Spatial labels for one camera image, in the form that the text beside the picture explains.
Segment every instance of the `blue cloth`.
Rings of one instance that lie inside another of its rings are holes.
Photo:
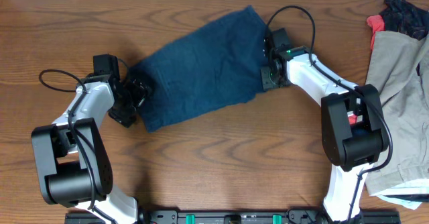
[[[265,24],[252,6],[212,21],[131,68],[153,80],[138,109],[148,132],[263,92],[260,68]]]

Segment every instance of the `wooden table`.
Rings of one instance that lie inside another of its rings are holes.
[[[408,0],[429,9],[428,0]],[[281,6],[307,8],[316,20],[315,52],[333,71],[363,84],[371,28],[365,20],[383,0],[3,0],[0,6],[0,222],[63,223],[69,211],[40,194],[30,133],[50,124],[74,98],[43,87],[38,74],[59,68],[84,77],[92,56],[110,53],[129,64],[246,5],[264,20]],[[310,22],[291,10],[296,44],[310,43]],[[74,82],[52,75],[50,82]],[[106,117],[101,128],[115,183],[144,207],[288,209],[318,206],[330,163],[321,144],[320,108],[298,87],[260,94],[249,103],[207,113],[148,134]],[[417,211],[369,197],[364,209],[396,208],[404,223],[429,222]]]

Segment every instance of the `beige fabric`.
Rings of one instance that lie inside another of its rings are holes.
[[[367,177],[369,194],[412,180],[429,179],[429,37],[420,41],[397,32],[377,32],[367,84],[380,92],[393,138],[388,166]],[[420,64],[420,76],[416,67]],[[378,164],[387,156],[381,153]]]

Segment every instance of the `green connector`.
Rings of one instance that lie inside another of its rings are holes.
[[[195,215],[186,215],[186,224],[195,224]]]
[[[282,224],[282,216],[273,215],[273,224]]]

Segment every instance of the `wire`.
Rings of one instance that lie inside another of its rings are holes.
[[[271,64],[272,63],[272,61],[273,61],[273,53],[274,53],[274,48],[271,48],[271,49],[269,49],[269,52],[268,52],[268,62]]]
[[[108,216],[106,213],[104,213],[104,212],[100,211],[98,208],[94,207],[94,208],[93,208],[93,211],[94,211],[95,213],[99,214],[102,218],[104,218],[104,219],[106,219],[106,220],[110,221],[110,223],[111,223],[111,224],[115,224],[115,220],[114,220],[112,217],[110,217],[110,216]]]
[[[372,104],[371,102],[369,102],[361,93],[358,93],[355,89],[352,89],[352,88],[344,85],[343,83],[341,83],[341,79],[335,79],[335,78],[331,77],[329,74],[327,74],[325,71],[323,71],[320,67],[318,67],[318,65],[316,64],[316,61],[313,61],[312,55],[313,55],[314,39],[316,38],[316,24],[314,23],[313,17],[311,16],[311,14],[307,10],[305,10],[302,7],[296,6],[296,5],[285,6],[285,7],[281,8],[281,9],[277,10],[271,16],[271,18],[268,21],[267,26],[266,26],[265,34],[266,35],[270,34],[269,25],[272,22],[272,20],[274,19],[274,17],[278,13],[280,13],[281,11],[283,11],[285,9],[289,9],[289,8],[294,8],[294,9],[301,10],[302,12],[304,12],[308,16],[308,18],[311,21],[313,34],[312,34],[312,39],[311,39],[310,50],[309,50],[309,53],[308,53],[308,59],[310,60],[311,65],[313,67],[315,67],[315,69],[317,69],[317,71],[319,71],[320,73],[322,73],[325,77],[327,77],[331,81],[335,82],[338,86],[340,86],[340,87],[348,90],[350,93],[354,94],[354,96],[356,96],[357,98],[359,98],[360,100],[362,100],[362,102],[364,104],[366,104],[366,106],[368,106],[370,108],[370,110],[372,110],[372,112],[374,112],[374,114],[380,120],[380,122],[381,122],[384,130],[387,132],[387,140],[388,140],[389,151],[387,153],[386,160],[382,164],[380,164],[380,165],[378,165],[376,167],[373,167],[373,168],[370,168],[370,169],[367,169],[367,170],[362,170],[357,175],[357,183],[356,183],[355,191],[353,193],[352,201],[351,201],[351,204],[350,204],[349,214],[347,216],[347,221],[349,222],[351,220],[351,214],[353,212],[353,206],[355,205],[355,201],[356,201],[356,197],[357,197],[357,192],[359,190],[359,185],[360,185],[360,183],[361,183],[361,181],[363,179],[362,176],[364,174],[366,174],[366,173],[370,173],[370,172],[373,172],[373,171],[376,171],[376,170],[381,170],[382,168],[384,168],[385,166],[387,166],[390,163],[390,160],[391,160],[391,157],[392,157],[392,154],[393,154],[393,142],[392,142],[390,130],[389,130],[388,126],[387,126],[387,123],[384,120],[384,117],[383,117],[382,113],[380,113],[378,111],[378,109],[374,106],[374,104]]]
[[[120,58],[118,58],[118,61],[120,61],[125,67],[126,67],[126,69],[127,69],[127,74],[125,75],[125,78],[122,80],[122,84],[124,84],[126,81],[127,81],[127,79],[129,78],[129,75],[131,74],[130,73],[130,71],[129,71],[129,66],[128,66],[128,64],[127,63],[125,63],[125,61],[124,60],[122,60],[122,59],[120,59]]]
[[[46,83],[43,81],[42,76],[43,76],[45,73],[47,73],[47,72],[57,72],[57,73],[65,74],[65,75],[67,75],[67,76],[69,76],[69,77],[73,78],[74,80],[77,80],[77,82],[79,82],[79,84],[80,84],[80,85],[82,85],[82,84],[83,84],[83,83],[82,83],[82,81],[81,81],[79,78],[77,78],[77,77],[76,77],[76,76],[74,76],[73,74],[68,73],[68,72],[66,72],[66,71],[63,71],[63,70],[57,70],[57,69],[46,69],[46,70],[41,71],[41,72],[39,73],[39,81],[40,81],[40,83],[41,83],[42,85],[44,85],[45,87],[48,87],[49,89],[52,89],[52,90],[60,91],[60,92],[64,92],[64,93],[74,93],[74,92],[76,91],[76,90],[59,89],[59,88],[52,87],[52,86],[50,86],[50,85],[46,84]]]
[[[91,151],[93,153],[95,153],[94,147],[92,146],[92,144],[89,142],[89,140],[85,137],[85,135],[83,135],[83,133],[81,133],[79,130],[74,129],[76,131],[76,133],[78,134],[78,136],[83,139],[83,141],[87,144],[87,146],[91,149]]]
[[[91,167],[91,164],[89,162],[88,156],[86,154],[85,149],[83,148],[82,143],[80,142],[80,139],[78,137],[78,134],[74,128],[74,123],[72,122],[73,116],[74,116],[74,112],[76,111],[76,108],[79,106],[79,104],[82,102],[82,100],[84,99],[85,95],[88,93],[85,84],[83,84],[83,82],[77,77],[74,76],[73,74],[63,71],[63,70],[57,70],[57,69],[46,69],[41,71],[41,73],[39,74],[39,81],[45,86],[48,87],[49,89],[55,90],[55,91],[62,91],[62,92],[74,92],[72,90],[64,90],[64,89],[58,89],[56,87],[51,87],[50,85],[47,85],[44,81],[42,76],[47,73],[47,72],[57,72],[57,73],[61,73],[61,74],[65,74],[67,76],[72,77],[74,80],[76,80],[78,82],[78,84],[82,87],[82,94],[79,96],[79,98],[76,100],[76,102],[73,104],[72,108],[70,110],[68,110],[68,128],[72,134],[72,137],[74,138],[76,145],[78,146],[78,149],[80,150],[80,153],[82,154],[83,160],[86,164],[86,169],[88,170],[89,176],[90,176],[90,183],[91,183],[91,201],[90,201],[90,205],[88,207],[88,210],[93,210],[94,209],[94,204],[95,204],[95,193],[96,193],[96,188],[95,188],[95,178],[94,178],[94,172],[93,172],[93,168]],[[84,138],[86,144],[88,146],[90,146],[90,148],[92,147],[90,145],[90,143],[87,141],[86,138]]]

